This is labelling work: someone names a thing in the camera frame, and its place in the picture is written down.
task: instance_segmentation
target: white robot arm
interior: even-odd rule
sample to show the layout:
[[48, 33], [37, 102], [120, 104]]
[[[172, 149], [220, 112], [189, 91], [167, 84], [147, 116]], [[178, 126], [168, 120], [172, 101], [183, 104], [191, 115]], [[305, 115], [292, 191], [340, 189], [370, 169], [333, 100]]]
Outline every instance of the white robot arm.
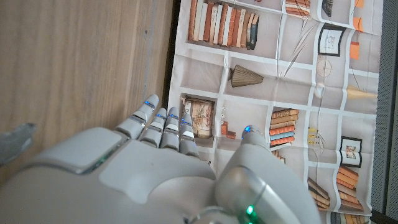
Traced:
[[114, 131], [89, 129], [33, 158], [0, 187], [0, 223], [320, 223], [256, 127], [216, 179], [189, 115], [161, 108], [149, 123], [158, 102], [151, 95]]

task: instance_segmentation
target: green led light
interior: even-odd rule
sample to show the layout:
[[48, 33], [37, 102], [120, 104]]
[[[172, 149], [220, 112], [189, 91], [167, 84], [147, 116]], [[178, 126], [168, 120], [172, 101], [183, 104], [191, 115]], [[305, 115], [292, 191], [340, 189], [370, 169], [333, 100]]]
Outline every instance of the green led light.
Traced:
[[248, 215], [251, 215], [251, 214], [253, 213], [253, 211], [254, 211], [254, 208], [253, 208], [252, 205], [248, 206], [248, 208], [246, 209], [246, 213], [247, 213]]

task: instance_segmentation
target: wooden panel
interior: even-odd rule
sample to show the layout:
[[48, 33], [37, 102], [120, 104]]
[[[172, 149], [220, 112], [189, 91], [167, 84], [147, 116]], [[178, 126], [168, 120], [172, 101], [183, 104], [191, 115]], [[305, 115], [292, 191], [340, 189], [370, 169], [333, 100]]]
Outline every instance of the wooden panel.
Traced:
[[0, 184], [41, 150], [113, 128], [162, 99], [172, 1], [0, 1], [0, 133], [32, 122], [34, 145], [0, 167]]

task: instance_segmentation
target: blue book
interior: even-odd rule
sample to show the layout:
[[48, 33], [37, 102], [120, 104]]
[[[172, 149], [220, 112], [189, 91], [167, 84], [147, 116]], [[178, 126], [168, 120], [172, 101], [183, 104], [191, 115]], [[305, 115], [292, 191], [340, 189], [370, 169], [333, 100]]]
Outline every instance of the blue book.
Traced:
[[271, 141], [276, 140], [276, 139], [281, 139], [281, 138], [287, 138], [287, 137], [291, 137], [294, 135], [294, 131], [289, 131], [286, 133], [282, 133], [282, 134], [276, 134], [273, 136], [269, 136]]

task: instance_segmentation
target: framed picture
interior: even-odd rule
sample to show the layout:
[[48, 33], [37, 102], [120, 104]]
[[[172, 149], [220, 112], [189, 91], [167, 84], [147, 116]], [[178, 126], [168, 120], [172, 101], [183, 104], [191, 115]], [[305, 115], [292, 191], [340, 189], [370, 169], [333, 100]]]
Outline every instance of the framed picture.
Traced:
[[340, 165], [360, 168], [362, 164], [361, 150], [362, 139], [342, 136], [340, 147]]
[[318, 55], [340, 56], [340, 45], [345, 27], [324, 25], [318, 40]]

